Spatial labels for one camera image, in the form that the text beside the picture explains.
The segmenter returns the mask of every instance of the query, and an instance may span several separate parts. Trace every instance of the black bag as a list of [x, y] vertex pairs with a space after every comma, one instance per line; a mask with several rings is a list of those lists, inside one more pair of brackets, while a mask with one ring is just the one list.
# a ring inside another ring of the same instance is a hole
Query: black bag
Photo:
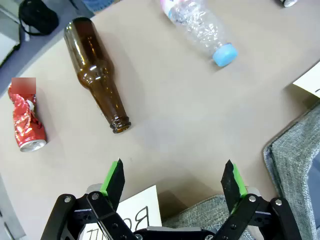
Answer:
[[[23, 31], [33, 36], [49, 35], [59, 25], [57, 14], [41, 0], [24, 0], [19, 6], [19, 21]], [[26, 31], [22, 21], [39, 32]]]

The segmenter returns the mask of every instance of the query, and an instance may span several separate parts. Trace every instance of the white paper sign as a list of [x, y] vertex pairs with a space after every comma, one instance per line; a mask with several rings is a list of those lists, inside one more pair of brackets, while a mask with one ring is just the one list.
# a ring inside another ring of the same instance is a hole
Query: white paper sign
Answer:
[[[162, 226], [155, 185], [120, 202], [116, 212], [132, 232], [145, 229], [148, 226]], [[106, 239], [96, 223], [85, 226], [82, 240]]]
[[293, 84], [320, 98], [320, 62], [302, 75]]

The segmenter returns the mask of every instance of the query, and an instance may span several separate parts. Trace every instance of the beige table surface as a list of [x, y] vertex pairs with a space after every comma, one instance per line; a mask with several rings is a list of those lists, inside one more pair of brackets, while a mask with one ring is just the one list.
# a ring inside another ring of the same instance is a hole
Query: beige table surface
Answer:
[[156, 184], [163, 212], [222, 193], [225, 163], [269, 200], [275, 190], [265, 144], [306, 111], [303, 90], [288, 86], [320, 58], [320, 1], [210, 0], [238, 58], [218, 68], [194, 51], [155, 0], [124, 0], [93, 18], [116, 67], [132, 127], [115, 135], [77, 80], [65, 41], [23, 77], [36, 77], [48, 144], [22, 153], [13, 104], [0, 100], [0, 172], [30, 240], [39, 240], [60, 194], [82, 196], [124, 162], [123, 197]]

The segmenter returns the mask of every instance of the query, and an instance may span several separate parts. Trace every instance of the brown glass bottle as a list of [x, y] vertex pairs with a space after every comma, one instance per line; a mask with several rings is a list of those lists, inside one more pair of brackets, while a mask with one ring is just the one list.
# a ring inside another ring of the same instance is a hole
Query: brown glass bottle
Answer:
[[79, 17], [64, 30], [74, 69], [82, 86], [89, 89], [115, 134], [131, 125], [114, 82], [115, 68], [93, 22]]

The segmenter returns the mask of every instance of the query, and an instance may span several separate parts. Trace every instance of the red can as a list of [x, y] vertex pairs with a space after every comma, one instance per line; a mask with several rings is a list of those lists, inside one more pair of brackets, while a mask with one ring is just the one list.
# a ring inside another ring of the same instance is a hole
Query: red can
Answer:
[[43, 124], [35, 116], [36, 95], [12, 93], [8, 95], [14, 104], [13, 123], [15, 140], [21, 152], [32, 152], [46, 145], [46, 132]]

